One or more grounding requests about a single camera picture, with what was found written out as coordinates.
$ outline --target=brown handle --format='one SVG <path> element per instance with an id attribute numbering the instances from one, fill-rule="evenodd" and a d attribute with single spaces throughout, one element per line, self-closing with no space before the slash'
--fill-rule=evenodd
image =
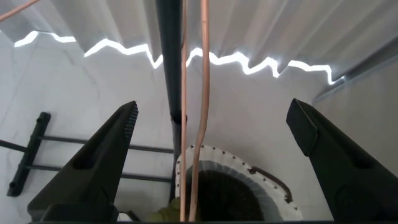
<path id="1" fill-rule="evenodd" d="M 276 176 L 258 168 L 258 167 L 251 167 L 251 169 L 249 169 L 250 174 L 255 174 L 256 172 L 259 172 L 260 174 L 264 175 L 265 177 L 267 177 L 268 179 L 274 181 L 276 184 L 278 184 L 279 186 L 281 186 L 283 188 L 283 190 L 286 192 L 286 198 L 285 201 L 287 203 L 293 202 L 293 196 L 292 193 L 290 191 L 290 189 L 286 186 L 285 183 L 283 183 L 281 180 L 279 180 Z"/>

